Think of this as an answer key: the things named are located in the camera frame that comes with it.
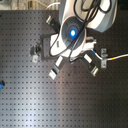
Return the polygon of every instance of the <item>wire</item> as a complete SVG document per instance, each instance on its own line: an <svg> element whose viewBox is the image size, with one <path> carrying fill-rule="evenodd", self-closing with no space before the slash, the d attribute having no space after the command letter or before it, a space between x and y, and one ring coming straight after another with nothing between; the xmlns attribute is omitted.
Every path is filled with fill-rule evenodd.
<svg viewBox="0 0 128 128"><path fill-rule="evenodd" d="M103 58L100 57L94 50L92 50L92 51L100 60L103 60ZM120 58L123 58L123 57L128 57L128 54L124 54L124 55L120 55L120 56L112 57L112 58L106 58L106 60L111 61L111 60L116 60L116 59L120 59Z"/></svg>
<svg viewBox="0 0 128 128"><path fill-rule="evenodd" d="M88 23L90 22L90 20L92 20L93 14L94 14L95 10L97 9L97 5L99 4L99 2L100 2L100 0L98 0L98 1L96 2L96 5L95 5L95 7L94 7L93 9L92 9L92 7L93 7L93 5L94 5L94 3L95 3L95 0L93 0L93 2L91 3L90 8L89 8L88 13L87 13L87 16L86 16L86 18L85 18L85 20L84 20L84 28L87 27L87 25L88 25ZM79 36L79 38L77 39L77 41L75 42L75 44L73 45L73 47L72 47L72 49L71 49L71 52L70 52L70 54L69 54L69 62L70 62L70 63L72 63L72 62L74 62L74 61L76 61L76 60L78 60L78 59L80 58L79 55L78 55L73 61L70 59L70 58L71 58L71 55L72 55L72 52L73 52L73 50L75 49L75 47L76 47L76 45L77 45L79 39L80 39L80 36Z"/></svg>
<svg viewBox="0 0 128 128"><path fill-rule="evenodd" d="M104 10L102 10L101 9L101 7L100 7L100 5L99 5L99 10L101 11L101 12L103 12L103 13L108 13L110 10L111 10L111 8L112 8L112 0L109 0L110 1L110 6L109 6L109 8L108 8L108 10L107 11L104 11Z"/></svg>
<svg viewBox="0 0 128 128"><path fill-rule="evenodd" d="M48 5L48 7L46 8L46 10L47 10L48 8L50 8L51 6L57 5L57 4L60 4L60 2L56 2L56 3L52 3L52 4Z"/></svg>
<svg viewBox="0 0 128 128"><path fill-rule="evenodd" d="M93 4L92 8L95 7L97 0L93 0L93 1L95 1L95 2L94 2L94 4ZM82 4L81 4L81 10L82 10L83 12L87 12L89 9L83 9L84 2L85 2L85 0L83 0L83 2L82 2ZM76 12L76 9L75 9L76 3L77 3L77 0L75 0L75 3L74 3L74 13L75 13L77 19L78 19L80 22L84 22L84 20L83 20L81 17L79 17L78 14L77 14L77 12ZM102 10L101 7L100 7L100 4L101 4L101 0L99 0L99 4L97 5L97 12L98 12L98 10L100 10L101 12L107 14L107 13L111 10L111 7L112 7L112 0L110 0L110 5L109 5L109 8L108 8L107 11Z"/></svg>

